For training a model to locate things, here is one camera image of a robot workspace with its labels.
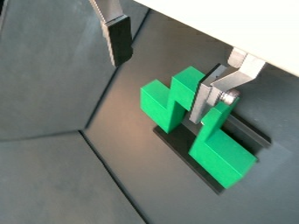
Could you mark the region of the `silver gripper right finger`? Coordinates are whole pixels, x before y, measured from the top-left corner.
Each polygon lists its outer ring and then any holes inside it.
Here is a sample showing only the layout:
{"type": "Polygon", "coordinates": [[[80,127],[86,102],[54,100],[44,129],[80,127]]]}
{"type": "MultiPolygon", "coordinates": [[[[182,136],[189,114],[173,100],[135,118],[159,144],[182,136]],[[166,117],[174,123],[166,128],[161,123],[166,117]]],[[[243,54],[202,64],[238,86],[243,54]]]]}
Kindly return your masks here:
{"type": "Polygon", "coordinates": [[[194,99],[190,120],[199,123],[209,106],[214,107],[219,101],[229,105],[239,96],[235,87],[249,83],[262,71],[266,62],[234,48],[229,56],[229,66],[218,65],[211,74],[201,82],[194,99]]]}

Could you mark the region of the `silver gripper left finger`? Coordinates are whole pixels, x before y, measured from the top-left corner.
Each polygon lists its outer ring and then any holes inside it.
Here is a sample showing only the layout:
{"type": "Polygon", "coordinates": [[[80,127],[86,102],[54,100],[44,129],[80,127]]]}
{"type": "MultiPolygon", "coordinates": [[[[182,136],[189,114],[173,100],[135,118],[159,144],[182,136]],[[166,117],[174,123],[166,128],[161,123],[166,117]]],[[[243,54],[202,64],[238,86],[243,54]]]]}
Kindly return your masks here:
{"type": "Polygon", "coordinates": [[[134,54],[131,18],[124,14],[119,0],[90,0],[90,3],[100,19],[111,63],[119,67],[134,54]]]}

